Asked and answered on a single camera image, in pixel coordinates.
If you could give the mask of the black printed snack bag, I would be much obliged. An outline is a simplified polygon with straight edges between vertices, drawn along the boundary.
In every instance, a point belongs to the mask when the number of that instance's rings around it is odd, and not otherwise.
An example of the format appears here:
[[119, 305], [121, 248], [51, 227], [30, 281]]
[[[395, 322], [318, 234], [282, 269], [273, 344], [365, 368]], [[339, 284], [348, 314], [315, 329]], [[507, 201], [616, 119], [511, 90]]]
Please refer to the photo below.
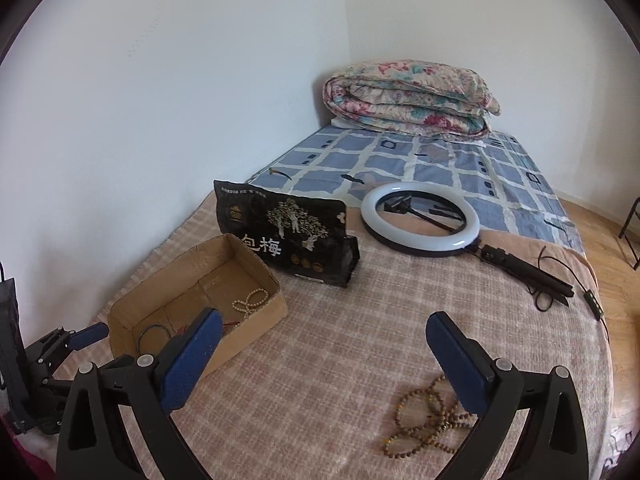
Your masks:
[[263, 262], [292, 275], [345, 287], [360, 259], [340, 200], [271, 192], [216, 180], [219, 229], [243, 242]]

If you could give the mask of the red cord jade pendant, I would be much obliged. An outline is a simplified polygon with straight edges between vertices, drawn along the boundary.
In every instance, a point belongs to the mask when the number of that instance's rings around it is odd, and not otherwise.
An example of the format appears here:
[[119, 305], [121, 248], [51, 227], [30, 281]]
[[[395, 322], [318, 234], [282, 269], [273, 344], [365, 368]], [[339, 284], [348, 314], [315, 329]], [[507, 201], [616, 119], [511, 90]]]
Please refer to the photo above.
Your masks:
[[[238, 326], [238, 325], [239, 325], [239, 322], [227, 322], [227, 323], [224, 323], [224, 329], [222, 330], [222, 332], [223, 332], [224, 334], [228, 334], [228, 333], [230, 333], [232, 330], [234, 330], [234, 329], [235, 329], [235, 327], [236, 327], [236, 326]], [[186, 333], [186, 331], [187, 331], [189, 328], [190, 328], [190, 325], [189, 325], [189, 324], [183, 325], [183, 326], [181, 326], [181, 327], [179, 327], [179, 328], [178, 328], [178, 330], [176, 331], [176, 334], [177, 334], [177, 335], [185, 334], [185, 333]]]

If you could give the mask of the black metal clothes rack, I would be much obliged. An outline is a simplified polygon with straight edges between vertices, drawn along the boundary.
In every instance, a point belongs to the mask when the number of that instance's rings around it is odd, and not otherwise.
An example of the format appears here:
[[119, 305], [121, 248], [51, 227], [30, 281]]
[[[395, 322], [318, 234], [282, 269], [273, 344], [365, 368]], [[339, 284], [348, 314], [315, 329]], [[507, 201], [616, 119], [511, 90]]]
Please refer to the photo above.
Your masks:
[[628, 249], [630, 250], [630, 254], [632, 255], [631, 267], [632, 267], [632, 270], [634, 271], [637, 271], [640, 266], [639, 242], [634, 237], [634, 234], [632, 234], [629, 231], [629, 229], [631, 226], [631, 221], [638, 220], [638, 219], [639, 219], [639, 200], [635, 200], [632, 203], [629, 209], [629, 212], [626, 215], [626, 219], [622, 227], [620, 228], [620, 232], [618, 232], [618, 235], [617, 235], [617, 237], [620, 240], [623, 240], [626, 243]]

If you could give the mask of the blue checked bed sheet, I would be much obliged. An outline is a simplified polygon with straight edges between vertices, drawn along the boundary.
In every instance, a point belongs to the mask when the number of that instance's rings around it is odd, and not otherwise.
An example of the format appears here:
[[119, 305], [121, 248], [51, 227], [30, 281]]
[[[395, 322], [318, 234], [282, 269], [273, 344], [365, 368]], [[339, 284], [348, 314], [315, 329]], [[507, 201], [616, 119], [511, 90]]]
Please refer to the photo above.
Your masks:
[[351, 207], [372, 188], [398, 181], [453, 188], [486, 229], [584, 250], [547, 179], [520, 141], [502, 132], [449, 142], [326, 126], [250, 178], [270, 191], [335, 198]]

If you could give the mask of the cardboard box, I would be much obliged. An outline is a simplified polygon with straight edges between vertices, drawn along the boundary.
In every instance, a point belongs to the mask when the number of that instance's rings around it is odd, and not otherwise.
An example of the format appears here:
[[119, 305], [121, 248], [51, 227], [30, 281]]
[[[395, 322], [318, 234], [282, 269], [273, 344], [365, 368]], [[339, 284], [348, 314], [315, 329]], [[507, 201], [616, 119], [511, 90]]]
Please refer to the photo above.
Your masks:
[[179, 327], [207, 307], [216, 309], [222, 322], [239, 325], [222, 335], [206, 376], [288, 315], [268, 266], [237, 237], [224, 234], [190, 248], [115, 301], [107, 315], [112, 355], [156, 356]]

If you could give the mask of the folded floral quilt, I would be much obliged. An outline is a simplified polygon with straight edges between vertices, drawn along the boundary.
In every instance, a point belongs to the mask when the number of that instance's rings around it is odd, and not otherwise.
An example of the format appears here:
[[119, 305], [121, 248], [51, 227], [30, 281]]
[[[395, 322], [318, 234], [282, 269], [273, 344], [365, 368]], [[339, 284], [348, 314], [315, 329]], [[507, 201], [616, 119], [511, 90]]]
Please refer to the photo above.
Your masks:
[[501, 114], [474, 70], [418, 60], [347, 66], [324, 83], [322, 101], [352, 126], [454, 140], [484, 138]]

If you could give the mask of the pink plaid blanket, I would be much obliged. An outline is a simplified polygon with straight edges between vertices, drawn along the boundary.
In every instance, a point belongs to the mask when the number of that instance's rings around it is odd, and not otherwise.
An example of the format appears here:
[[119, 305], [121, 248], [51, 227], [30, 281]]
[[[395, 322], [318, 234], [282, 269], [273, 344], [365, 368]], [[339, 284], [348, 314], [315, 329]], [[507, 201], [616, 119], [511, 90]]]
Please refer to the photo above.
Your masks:
[[548, 312], [509, 275], [470, 256], [414, 258], [366, 233], [346, 287], [279, 273], [288, 316], [206, 377], [175, 423], [215, 479], [431, 479], [439, 450], [392, 460], [393, 409], [440, 372], [424, 335], [445, 311], [520, 370], [566, 367], [598, 478], [613, 402], [610, 346], [580, 299]]

